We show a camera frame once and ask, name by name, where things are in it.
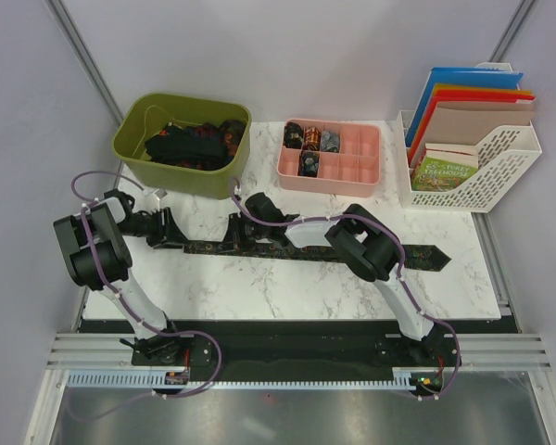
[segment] white marble table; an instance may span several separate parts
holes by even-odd
[[[251,155],[243,175],[243,196],[265,191],[284,213],[325,215],[358,202],[393,230],[405,244],[436,244],[452,260],[442,272],[408,271],[428,299],[426,310],[446,319],[497,319],[499,306],[484,256],[467,212],[403,210],[398,201],[393,132],[381,128],[382,179],[369,198],[338,197],[283,190],[276,163],[282,122],[251,126]],[[136,188],[120,189],[137,198]],[[236,211],[230,199],[218,201],[170,192],[171,207],[182,231],[192,239],[221,240],[226,216]],[[344,264],[257,258],[184,255],[153,250],[144,239],[127,237],[133,272],[147,295],[173,319],[324,320],[392,319],[393,313],[374,286],[361,281]],[[119,319],[112,303],[89,296],[85,319]]]

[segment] olive green plastic container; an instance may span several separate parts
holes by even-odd
[[[169,122],[178,125],[221,125],[227,119],[246,121],[245,133],[231,163],[214,172],[151,162],[145,140]],[[241,105],[181,95],[153,94],[138,99],[113,138],[113,152],[143,184],[204,197],[229,197],[229,178],[241,177],[249,157],[251,114]]]

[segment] pink tray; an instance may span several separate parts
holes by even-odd
[[[298,176],[301,150],[283,145],[278,158],[280,186],[288,190],[369,197],[379,182],[381,132],[372,125],[291,119],[306,129],[317,127],[340,135],[340,152],[319,154],[317,178]]]

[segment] black and white robotic arm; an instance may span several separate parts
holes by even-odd
[[[284,216],[262,193],[252,196],[245,204],[252,215],[263,221],[292,222],[299,218],[298,215]],[[379,223],[371,213],[358,204],[349,206],[344,213],[359,215]],[[119,292],[103,285],[97,264],[88,247],[80,214],[54,222],[57,240],[70,276],[77,285],[88,286],[98,291],[116,305],[135,332],[136,340],[129,346],[159,362],[176,362],[182,350],[181,339],[160,337],[153,329],[145,326],[148,324],[162,332],[176,332],[173,323],[148,298],[134,279],[132,256],[123,240],[123,235],[141,235],[146,236],[148,244],[153,247],[164,240],[167,243],[175,243],[175,247],[180,248],[186,238],[173,221],[170,209],[155,213],[133,213],[133,198],[118,190],[112,190],[105,194],[103,201],[91,207],[90,212],[87,212],[87,220],[103,272]],[[425,319],[416,310],[401,281],[411,289],[422,307],[424,297],[420,288],[413,285],[403,271],[401,276],[395,273],[400,262],[398,247],[387,235],[372,225],[354,219],[304,222],[280,229],[268,229],[251,221],[247,221],[247,224],[245,231],[249,235],[256,239],[270,239],[281,248],[333,248],[336,255],[355,275],[373,283],[383,295],[398,320],[401,334],[409,342],[418,347],[422,345],[431,348],[429,343],[437,341],[433,332],[433,322]],[[135,320],[128,307],[132,309],[133,314],[138,315],[140,321]]]

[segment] white basket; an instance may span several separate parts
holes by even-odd
[[[474,176],[447,192],[417,192],[411,189],[402,112],[396,121],[395,141],[400,203],[407,209],[487,213],[541,155],[541,146],[534,127],[502,125],[490,132],[476,146],[480,168]]]

